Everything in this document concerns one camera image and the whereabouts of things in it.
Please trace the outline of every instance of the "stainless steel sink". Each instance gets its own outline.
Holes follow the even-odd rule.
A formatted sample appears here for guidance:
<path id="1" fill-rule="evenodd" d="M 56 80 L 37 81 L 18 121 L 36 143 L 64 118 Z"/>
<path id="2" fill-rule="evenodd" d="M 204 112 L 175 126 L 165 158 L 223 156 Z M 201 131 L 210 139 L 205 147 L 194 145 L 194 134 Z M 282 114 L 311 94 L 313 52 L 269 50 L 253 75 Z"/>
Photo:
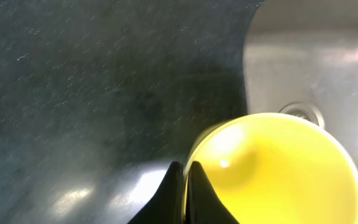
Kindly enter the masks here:
<path id="1" fill-rule="evenodd" d="M 249 113 L 303 102 L 358 167 L 358 0 L 269 0 L 246 37 Z"/>

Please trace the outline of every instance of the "yellow plastic container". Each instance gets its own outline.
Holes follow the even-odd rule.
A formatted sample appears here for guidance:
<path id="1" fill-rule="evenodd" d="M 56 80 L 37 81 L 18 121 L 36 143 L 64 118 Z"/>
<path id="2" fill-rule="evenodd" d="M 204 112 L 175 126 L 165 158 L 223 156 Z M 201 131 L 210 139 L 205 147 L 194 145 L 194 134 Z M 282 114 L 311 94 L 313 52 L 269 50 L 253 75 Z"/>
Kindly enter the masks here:
<path id="1" fill-rule="evenodd" d="M 186 165 L 199 161 L 240 223 L 358 224 L 358 171 L 325 130 L 262 113 L 210 128 Z"/>

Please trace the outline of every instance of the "sink drain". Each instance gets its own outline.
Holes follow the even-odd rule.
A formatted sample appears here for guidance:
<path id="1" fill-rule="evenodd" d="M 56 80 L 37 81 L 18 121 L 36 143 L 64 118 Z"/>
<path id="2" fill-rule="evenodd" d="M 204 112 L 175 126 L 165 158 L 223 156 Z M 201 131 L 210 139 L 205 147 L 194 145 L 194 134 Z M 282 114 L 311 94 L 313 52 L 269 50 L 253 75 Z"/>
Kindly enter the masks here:
<path id="1" fill-rule="evenodd" d="M 324 128 L 323 115 L 311 103 L 291 103 L 281 109 L 279 113 L 297 116 L 318 125 L 320 128 Z"/>

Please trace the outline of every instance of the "dark granite countertop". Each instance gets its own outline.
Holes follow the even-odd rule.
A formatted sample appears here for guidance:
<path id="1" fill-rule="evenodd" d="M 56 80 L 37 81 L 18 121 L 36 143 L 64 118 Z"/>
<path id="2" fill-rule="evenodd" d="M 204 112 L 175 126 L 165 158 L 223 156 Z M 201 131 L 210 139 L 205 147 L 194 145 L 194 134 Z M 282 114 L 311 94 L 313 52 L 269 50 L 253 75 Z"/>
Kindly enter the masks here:
<path id="1" fill-rule="evenodd" d="M 0 223 L 125 223 L 245 114 L 257 1 L 0 0 Z"/>

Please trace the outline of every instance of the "speckled stone surface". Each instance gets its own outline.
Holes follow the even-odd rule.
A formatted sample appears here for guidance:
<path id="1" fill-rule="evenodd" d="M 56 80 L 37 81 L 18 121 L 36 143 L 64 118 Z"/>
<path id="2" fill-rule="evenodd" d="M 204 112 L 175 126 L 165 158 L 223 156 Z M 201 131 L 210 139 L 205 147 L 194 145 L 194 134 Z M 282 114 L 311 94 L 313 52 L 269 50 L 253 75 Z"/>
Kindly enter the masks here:
<path id="1" fill-rule="evenodd" d="M 246 113 L 257 1 L 0 0 L 0 223 L 126 223 Z"/>

